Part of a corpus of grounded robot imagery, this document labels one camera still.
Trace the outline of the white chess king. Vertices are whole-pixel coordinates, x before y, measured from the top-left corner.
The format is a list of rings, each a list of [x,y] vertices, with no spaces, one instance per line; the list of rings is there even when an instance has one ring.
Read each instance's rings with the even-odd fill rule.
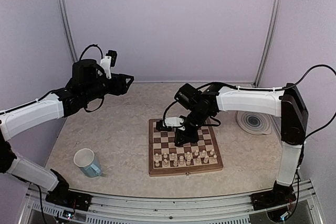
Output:
[[[190,165],[191,164],[191,157],[188,155],[186,156],[186,165]]]

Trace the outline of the white chess piece back row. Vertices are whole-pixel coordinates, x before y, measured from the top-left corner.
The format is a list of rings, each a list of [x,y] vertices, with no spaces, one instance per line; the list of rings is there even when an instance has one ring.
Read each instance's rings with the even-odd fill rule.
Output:
[[[208,157],[208,156],[205,156],[204,159],[203,159],[203,163],[204,163],[204,164],[208,163],[208,160],[209,160],[209,157]]]

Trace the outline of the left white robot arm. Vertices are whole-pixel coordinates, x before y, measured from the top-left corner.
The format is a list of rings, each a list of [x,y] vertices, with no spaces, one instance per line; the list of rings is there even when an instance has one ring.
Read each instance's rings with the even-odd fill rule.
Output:
[[[1,111],[1,173],[11,174],[52,193],[60,204],[73,201],[66,180],[56,171],[45,169],[13,152],[9,141],[16,135],[51,120],[69,117],[105,95],[124,95],[134,76],[110,71],[109,57],[101,64],[84,59],[72,65],[72,76],[64,88],[51,90],[42,98],[16,108]]]

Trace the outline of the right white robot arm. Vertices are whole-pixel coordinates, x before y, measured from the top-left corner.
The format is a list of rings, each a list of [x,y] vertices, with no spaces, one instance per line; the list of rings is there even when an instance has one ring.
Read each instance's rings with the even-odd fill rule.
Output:
[[[308,109],[297,87],[289,83],[284,88],[257,89],[211,82],[203,88],[204,91],[188,83],[180,87],[174,99],[190,113],[163,118],[165,126],[176,129],[176,146],[197,142],[197,130],[219,112],[254,112],[280,118],[281,160],[268,199],[273,205],[281,204],[289,196],[306,141]]]

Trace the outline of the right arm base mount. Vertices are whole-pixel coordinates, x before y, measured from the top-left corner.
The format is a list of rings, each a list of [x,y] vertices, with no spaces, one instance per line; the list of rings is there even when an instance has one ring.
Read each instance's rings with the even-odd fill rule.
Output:
[[[254,211],[288,204],[291,201],[296,201],[295,193],[275,193],[272,190],[261,193],[254,193],[250,196]]]

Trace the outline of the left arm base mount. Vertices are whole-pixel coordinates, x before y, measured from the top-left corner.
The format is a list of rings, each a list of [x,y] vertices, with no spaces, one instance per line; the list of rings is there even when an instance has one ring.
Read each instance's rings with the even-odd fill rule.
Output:
[[[71,208],[74,210],[88,211],[92,196],[90,194],[79,193],[69,190],[65,196],[57,196],[47,193],[46,201],[55,205]]]

